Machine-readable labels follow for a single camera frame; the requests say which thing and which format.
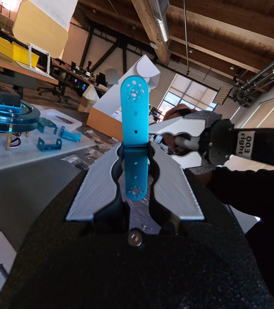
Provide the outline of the wooden edged desk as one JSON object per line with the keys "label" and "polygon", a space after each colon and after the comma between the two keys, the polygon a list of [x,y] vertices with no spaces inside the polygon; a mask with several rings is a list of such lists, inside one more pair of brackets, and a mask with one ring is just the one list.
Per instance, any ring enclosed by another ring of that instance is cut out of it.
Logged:
{"label": "wooden edged desk", "polygon": [[0,82],[18,88],[23,87],[36,90],[38,80],[58,85],[58,80],[49,75],[43,75],[38,71],[23,68],[16,61],[0,53]]}

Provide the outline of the blue acrylic robot base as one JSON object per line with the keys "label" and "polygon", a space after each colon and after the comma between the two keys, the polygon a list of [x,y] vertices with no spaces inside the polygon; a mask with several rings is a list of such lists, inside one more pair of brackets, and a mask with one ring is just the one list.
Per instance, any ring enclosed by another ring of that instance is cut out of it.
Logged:
{"label": "blue acrylic robot base", "polygon": [[40,119],[37,107],[23,101],[21,96],[11,88],[0,86],[0,133],[6,134],[6,150],[21,144],[22,133],[37,128]]}

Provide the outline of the black ceiling pipes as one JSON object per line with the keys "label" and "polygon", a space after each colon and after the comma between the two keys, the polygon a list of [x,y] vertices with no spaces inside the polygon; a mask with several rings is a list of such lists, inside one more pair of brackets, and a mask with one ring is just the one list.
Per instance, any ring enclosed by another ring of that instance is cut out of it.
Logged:
{"label": "black ceiling pipes", "polygon": [[256,73],[246,83],[240,84],[233,94],[233,101],[247,107],[251,103],[251,95],[274,82],[274,60]]}

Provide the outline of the narrow metal air duct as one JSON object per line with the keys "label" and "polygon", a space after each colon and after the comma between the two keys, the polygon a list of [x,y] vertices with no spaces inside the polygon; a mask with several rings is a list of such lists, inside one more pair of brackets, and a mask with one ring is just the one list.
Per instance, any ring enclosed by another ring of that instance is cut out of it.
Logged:
{"label": "narrow metal air duct", "polygon": [[167,42],[170,38],[166,20],[166,12],[170,6],[169,0],[149,0],[148,2],[152,9],[161,40]]}

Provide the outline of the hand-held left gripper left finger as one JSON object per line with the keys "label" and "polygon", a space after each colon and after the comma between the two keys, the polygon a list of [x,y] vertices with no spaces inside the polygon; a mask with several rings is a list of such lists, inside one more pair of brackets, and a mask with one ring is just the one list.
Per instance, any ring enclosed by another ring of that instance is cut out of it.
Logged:
{"label": "hand-held left gripper left finger", "polygon": [[119,178],[123,173],[124,148],[121,142],[95,161],[77,192],[66,221],[107,221],[122,214]]}

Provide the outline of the yellow bin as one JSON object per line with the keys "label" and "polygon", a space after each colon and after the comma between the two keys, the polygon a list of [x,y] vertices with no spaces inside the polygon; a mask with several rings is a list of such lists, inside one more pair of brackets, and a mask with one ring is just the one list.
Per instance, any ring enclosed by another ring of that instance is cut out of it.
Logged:
{"label": "yellow bin", "polygon": [[29,64],[28,49],[15,42],[10,43],[2,37],[0,37],[0,53],[15,61],[21,62],[23,64]]}

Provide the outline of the paned window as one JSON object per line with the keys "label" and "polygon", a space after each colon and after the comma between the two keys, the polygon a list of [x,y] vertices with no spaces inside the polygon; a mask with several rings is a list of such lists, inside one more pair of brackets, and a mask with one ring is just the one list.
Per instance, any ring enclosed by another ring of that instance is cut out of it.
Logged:
{"label": "paned window", "polygon": [[190,109],[213,111],[217,92],[189,78],[176,75],[158,108],[162,115],[183,103]]}

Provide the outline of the cream rounded board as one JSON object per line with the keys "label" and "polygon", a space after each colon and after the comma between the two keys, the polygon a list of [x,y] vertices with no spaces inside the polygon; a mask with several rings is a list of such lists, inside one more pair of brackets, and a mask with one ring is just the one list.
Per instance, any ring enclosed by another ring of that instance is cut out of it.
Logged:
{"label": "cream rounded board", "polygon": [[23,1],[13,26],[15,38],[31,43],[58,58],[68,40],[68,31],[30,1]]}

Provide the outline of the blue perforated bracket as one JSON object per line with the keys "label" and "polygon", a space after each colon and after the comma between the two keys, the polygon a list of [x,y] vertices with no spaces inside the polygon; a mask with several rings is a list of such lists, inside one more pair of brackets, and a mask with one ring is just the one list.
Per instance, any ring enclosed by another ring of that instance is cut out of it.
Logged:
{"label": "blue perforated bracket", "polygon": [[59,132],[59,137],[63,139],[67,139],[74,142],[80,142],[82,132],[72,133],[65,130],[65,126],[62,126]]}

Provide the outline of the person's right hand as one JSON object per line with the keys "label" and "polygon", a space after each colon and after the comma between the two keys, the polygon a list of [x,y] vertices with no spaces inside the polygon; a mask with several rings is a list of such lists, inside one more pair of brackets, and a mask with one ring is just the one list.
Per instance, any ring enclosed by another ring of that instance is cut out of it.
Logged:
{"label": "person's right hand", "polygon": [[[196,109],[189,109],[186,104],[180,103],[176,107],[171,108],[168,110],[163,118],[163,121],[177,118],[180,116],[185,116],[191,113],[197,112]],[[163,134],[163,144],[168,146],[168,153],[169,154],[176,154],[176,155],[185,155],[188,153],[188,149],[183,148],[181,146],[177,146],[175,144],[175,136],[169,134]]]}

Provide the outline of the open cardboard box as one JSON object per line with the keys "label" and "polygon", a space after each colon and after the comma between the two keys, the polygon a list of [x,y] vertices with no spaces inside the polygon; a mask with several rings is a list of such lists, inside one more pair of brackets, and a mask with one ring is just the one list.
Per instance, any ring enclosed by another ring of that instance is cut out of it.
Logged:
{"label": "open cardboard box", "polygon": [[121,110],[120,88],[123,81],[132,75],[142,77],[148,84],[149,91],[156,88],[160,71],[147,55],[143,55],[92,107],[87,125],[109,137],[123,141],[122,120],[112,115]]}

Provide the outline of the white metal stand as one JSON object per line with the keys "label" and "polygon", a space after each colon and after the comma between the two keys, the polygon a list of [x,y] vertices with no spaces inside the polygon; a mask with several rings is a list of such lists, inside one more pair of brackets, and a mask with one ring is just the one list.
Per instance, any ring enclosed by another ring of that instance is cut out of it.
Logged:
{"label": "white metal stand", "polygon": [[35,68],[32,67],[32,49],[39,51],[45,55],[47,55],[47,68],[46,68],[46,73],[43,73],[44,75],[50,75],[50,63],[51,63],[51,55],[49,52],[43,50],[42,48],[31,44],[30,42],[28,42],[28,67],[29,70],[34,71]]}

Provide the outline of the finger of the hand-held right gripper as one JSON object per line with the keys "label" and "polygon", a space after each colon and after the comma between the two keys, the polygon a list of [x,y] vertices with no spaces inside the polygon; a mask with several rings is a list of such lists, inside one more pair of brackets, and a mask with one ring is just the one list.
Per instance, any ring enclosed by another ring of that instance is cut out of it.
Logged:
{"label": "finger of the hand-held right gripper", "polygon": [[149,125],[149,134],[174,136],[188,134],[191,137],[199,137],[205,129],[204,119],[192,119],[177,117]]}
{"label": "finger of the hand-held right gripper", "polygon": [[170,155],[183,169],[202,166],[202,157],[198,151],[191,151],[185,155]]}

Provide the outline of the pile of small hardware packets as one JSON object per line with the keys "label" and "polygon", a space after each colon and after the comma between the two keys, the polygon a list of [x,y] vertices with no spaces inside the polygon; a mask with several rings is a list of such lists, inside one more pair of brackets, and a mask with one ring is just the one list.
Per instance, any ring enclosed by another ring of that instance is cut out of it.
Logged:
{"label": "pile of small hardware packets", "polygon": [[97,161],[103,154],[112,149],[119,141],[113,137],[106,139],[95,133],[92,129],[84,132],[95,145],[82,150],[80,155],[72,154],[61,160],[79,170],[88,170],[90,165]]}

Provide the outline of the clear plastic bag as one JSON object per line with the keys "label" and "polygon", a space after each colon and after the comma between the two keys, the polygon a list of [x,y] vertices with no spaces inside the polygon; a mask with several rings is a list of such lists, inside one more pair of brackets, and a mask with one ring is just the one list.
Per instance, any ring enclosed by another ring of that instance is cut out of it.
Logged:
{"label": "clear plastic bag", "polygon": [[[121,195],[123,202],[127,202],[130,207],[130,223],[129,229],[138,228],[146,234],[159,234],[161,227],[152,219],[149,213],[150,184],[148,183],[147,195],[139,201],[128,199],[125,193],[125,180],[123,177],[119,179]],[[142,225],[146,225],[148,229],[143,230]]]}

